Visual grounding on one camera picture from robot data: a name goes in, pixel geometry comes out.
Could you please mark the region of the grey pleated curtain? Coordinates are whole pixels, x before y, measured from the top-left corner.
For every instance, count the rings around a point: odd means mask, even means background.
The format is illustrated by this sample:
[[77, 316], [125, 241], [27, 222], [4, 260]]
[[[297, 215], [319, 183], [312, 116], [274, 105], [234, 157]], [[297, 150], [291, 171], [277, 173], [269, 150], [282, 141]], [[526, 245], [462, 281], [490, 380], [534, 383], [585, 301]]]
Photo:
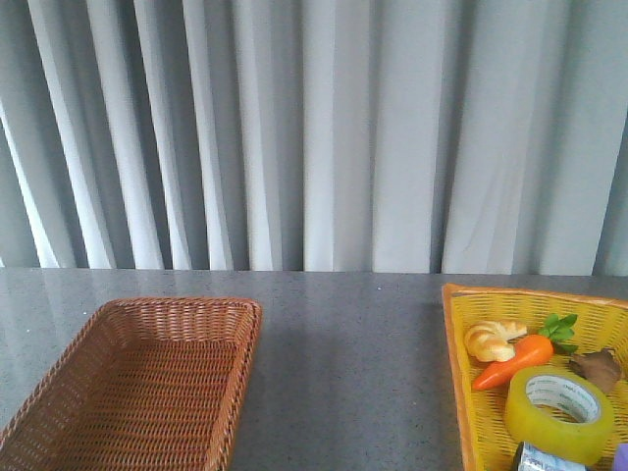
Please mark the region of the grey pleated curtain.
[[627, 272], [623, 1], [5, 1], [3, 267]]

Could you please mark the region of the toy bread croissant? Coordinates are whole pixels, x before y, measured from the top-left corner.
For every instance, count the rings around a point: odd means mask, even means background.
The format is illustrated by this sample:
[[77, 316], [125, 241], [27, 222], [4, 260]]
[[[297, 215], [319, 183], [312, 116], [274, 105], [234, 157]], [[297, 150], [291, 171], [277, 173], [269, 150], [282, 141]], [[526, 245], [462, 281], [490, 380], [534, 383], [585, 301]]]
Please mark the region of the toy bread croissant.
[[481, 362], [505, 362], [515, 356], [511, 340], [527, 334], [527, 326], [519, 321], [481, 321], [464, 335], [467, 352]]

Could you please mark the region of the silver blue can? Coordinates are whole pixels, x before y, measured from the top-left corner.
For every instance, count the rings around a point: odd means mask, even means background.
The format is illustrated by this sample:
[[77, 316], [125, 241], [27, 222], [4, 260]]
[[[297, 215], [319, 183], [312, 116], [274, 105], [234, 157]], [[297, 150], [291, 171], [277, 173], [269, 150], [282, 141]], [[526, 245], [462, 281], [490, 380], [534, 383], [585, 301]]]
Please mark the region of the silver blue can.
[[521, 442], [510, 465], [511, 471], [590, 471], [584, 464], [569, 461], [544, 452], [527, 442]]

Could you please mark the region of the purple object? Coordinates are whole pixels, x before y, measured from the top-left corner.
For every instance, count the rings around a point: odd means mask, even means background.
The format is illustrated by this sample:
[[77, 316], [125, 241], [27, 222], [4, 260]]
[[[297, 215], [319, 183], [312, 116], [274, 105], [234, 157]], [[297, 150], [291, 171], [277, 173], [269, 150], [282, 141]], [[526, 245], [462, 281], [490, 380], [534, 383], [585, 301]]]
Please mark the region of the purple object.
[[617, 446], [611, 471], [628, 471], [628, 444], [620, 444]]

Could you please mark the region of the brown toy animal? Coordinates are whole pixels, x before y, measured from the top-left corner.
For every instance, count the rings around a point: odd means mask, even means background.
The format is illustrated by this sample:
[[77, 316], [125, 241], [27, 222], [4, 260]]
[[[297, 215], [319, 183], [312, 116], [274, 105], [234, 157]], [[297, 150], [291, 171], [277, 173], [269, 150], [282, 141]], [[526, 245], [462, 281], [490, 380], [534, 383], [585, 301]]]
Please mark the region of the brown toy animal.
[[609, 394], [624, 376], [622, 366], [615, 357], [614, 349], [609, 347], [595, 352], [573, 354], [568, 366], [575, 374], [586, 379], [605, 394]]

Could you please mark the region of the brown wicker basket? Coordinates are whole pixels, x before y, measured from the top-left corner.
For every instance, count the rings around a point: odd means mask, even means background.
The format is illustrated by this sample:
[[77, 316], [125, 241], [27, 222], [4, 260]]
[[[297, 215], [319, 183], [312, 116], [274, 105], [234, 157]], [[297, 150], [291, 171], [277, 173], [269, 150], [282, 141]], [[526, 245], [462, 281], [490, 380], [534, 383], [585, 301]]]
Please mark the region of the brown wicker basket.
[[2, 431], [2, 468], [228, 469], [261, 324], [248, 298], [107, 302]]

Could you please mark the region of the orange toy carrot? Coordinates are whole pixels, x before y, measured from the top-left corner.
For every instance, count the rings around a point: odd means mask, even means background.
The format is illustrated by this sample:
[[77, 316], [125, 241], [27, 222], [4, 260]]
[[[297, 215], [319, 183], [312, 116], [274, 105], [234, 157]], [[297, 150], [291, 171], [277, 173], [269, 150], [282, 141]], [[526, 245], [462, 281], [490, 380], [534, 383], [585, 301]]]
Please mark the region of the orange toy carrot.
[[557, 353], [570, 354], [577, 350], [569, 343], [574, 337], [577, 314], [563, 317], [550, 314], [533, 334], [511, 340], [515, 356], [505, 362], [487, 362], [485, 370], [472, 382], [475, 391], [486, 391], [507, 384], [519, 371], [547, 364]]

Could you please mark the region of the yellow tape roll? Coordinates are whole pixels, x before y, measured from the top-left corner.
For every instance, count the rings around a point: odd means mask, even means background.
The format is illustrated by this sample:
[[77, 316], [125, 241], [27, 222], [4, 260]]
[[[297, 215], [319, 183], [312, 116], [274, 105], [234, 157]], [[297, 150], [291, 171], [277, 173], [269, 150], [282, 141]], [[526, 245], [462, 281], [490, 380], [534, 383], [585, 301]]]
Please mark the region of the yellow tape roll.
[[528, 367], [510, 380], [504, 424], [518, 443], [592, 466], [613, 432], [614, 410], [597, 386], [578, 375], [552, 366]]

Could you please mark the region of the yellow woven basket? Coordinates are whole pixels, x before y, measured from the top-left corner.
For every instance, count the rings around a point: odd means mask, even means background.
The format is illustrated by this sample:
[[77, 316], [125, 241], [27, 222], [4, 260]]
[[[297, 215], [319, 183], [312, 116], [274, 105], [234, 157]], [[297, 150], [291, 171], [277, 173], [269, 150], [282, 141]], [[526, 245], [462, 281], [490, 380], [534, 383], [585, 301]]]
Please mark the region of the yellow woven basket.
[[472, 382], [484, 365], [470, 356], [464, 335], [474, 324], [513, 319], [530, 334], [541, 329], [551, 314], [575, 314], [574, 336], [568, 344], [580, 353], [613, 350], [627, 369], [627, 302], [620, 299], [531, 290], [524, 288], [443, 286], [448, 360], [453, 381], [457, 423], [465, 470], [507, 470], [517, 448], [503, 424], [507, 387], [476, 392]]

